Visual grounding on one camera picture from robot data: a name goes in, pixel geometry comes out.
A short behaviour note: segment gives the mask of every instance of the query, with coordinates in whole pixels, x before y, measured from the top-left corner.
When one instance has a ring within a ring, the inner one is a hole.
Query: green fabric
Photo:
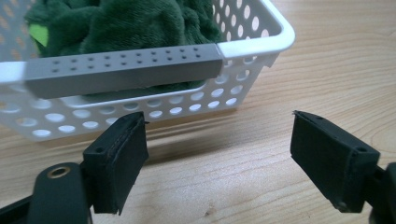
[[[48,29],[42,57],[220,42],[211,0],[37,0],[25,15]]]

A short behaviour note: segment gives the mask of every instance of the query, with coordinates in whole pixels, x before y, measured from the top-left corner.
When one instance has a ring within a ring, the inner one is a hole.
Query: table surface
[[[122,215],[94,223],[367,223],[341,214],[290,157],[293,110],[321,115],[396,161],[396,1],[274,0],[296,32],[234,110],[148,125],[150,159]],[[0,126],[0,206],[99,133],[33,143]]]

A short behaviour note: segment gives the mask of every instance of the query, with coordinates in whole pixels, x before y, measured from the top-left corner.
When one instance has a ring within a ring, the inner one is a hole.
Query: white plastic basket
[[[152,122],[237,107],[262,68],[271,66],[294,41],[293,29],[269,1],[213,0],[214,20],[227,41],[216,45],[222,58],[219,74],[200,88],[140,96],[120,91],[40,99],[25,80],[29,59],[36,57],[23,20],[32,4],[26,2],[6,0],[0,5],[0,122],[34,141],[101,131],[136,111],[143,111]],[[167,49],[177,52],[179,47]],[[189,73],[188,66],[182,68]]]

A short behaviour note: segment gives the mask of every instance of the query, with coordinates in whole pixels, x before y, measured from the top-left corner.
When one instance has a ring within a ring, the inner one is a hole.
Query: gray handle
[[[214,78],[222,63],[216,44],[113,51],[30,60],[24,81],[50,99]]]

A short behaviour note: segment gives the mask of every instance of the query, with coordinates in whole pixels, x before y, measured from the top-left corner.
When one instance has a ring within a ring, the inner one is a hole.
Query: wood grain
[[[122,216],[94,223],[367,223],[340,214],[290,158],[293,110],[331,120],[396,161],[396,1],[275,0],[294,46],[236,110],[152,123],[150,160]],[[35,176],[81,161],[99,135],[32,143],[0,127],[0,206]]]

